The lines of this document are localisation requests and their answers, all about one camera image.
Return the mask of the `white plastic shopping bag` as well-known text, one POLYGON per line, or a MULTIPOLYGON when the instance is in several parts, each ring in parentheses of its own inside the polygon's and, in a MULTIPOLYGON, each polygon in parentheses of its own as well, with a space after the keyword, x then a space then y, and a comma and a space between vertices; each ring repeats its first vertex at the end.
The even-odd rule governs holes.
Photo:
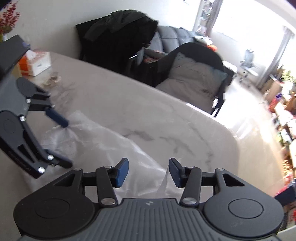
POLYGON ((123 186, 115 190, 117 198, 177 198, 182 190, 175 187, 168 164, 159 164, 135 142, 90 120, 80 111, 69 116, 67 128, 54 127, 41 140, 73 162, 75 168, 94 172, 102 166, 115 166, 129 160, 129 172, 123 186))

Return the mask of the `grey cushion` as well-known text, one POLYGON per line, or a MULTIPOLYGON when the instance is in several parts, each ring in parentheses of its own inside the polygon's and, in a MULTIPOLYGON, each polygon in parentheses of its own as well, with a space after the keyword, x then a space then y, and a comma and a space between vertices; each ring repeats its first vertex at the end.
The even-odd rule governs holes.
POLYGON ((168 78, 156 89, 211 113, 215 96, 226 77, 225 72, 178 53, 168 78))

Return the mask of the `orange white tissue pack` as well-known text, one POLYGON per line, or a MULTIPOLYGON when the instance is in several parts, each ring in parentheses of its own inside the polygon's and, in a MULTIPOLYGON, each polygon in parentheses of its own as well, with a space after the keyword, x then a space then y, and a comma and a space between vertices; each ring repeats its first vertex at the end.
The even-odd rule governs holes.
POLYGON ((37 76, 51 67, 50 52, 28 50, 18 64, 22 75, 37 76))

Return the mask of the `grey sofa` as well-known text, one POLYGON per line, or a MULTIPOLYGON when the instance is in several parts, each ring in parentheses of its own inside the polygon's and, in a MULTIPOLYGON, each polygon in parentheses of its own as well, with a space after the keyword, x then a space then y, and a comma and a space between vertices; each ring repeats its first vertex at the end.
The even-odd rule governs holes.
POLYGON ((149 46, 145 49, 146 56, 160 59, 186 43, 197 43, 194 32, 184 28, 158 26, 149 46))

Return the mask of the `red berry flower bouquet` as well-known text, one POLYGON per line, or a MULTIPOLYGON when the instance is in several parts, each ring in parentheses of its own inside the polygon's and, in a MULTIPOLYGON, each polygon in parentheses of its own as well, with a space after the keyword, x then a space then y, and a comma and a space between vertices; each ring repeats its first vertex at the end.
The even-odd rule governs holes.
POLYGON ((9 1, 1 10, 1 43, 8 39, 10 33, 20 18, 20 12, 16 11, 19 1, 9 1))

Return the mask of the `white office chair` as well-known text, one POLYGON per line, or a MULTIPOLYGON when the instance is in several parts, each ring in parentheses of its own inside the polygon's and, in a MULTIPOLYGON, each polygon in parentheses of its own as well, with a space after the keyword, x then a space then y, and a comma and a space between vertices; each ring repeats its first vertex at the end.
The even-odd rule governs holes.
POLYGON ((252 75, 258 77, 258 73, 255 72, 252 68, 254 68, 254 51, 251 49, 247 49, 245 51, 244 60, 241 61, 240 67, 243 69, 243 76, 240 78, 239 83, 242 83, 244 80, 248 78, 248 75, 252 75))

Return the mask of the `black chair with jackets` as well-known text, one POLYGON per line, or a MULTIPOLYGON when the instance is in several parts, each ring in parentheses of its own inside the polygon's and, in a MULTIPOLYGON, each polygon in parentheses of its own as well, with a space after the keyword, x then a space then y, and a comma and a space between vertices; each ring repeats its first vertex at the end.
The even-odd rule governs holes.
POLYGON ((141 64, 158 22, 133 9, 120 10, 76 25, 79 59, 128 76, 141 64))

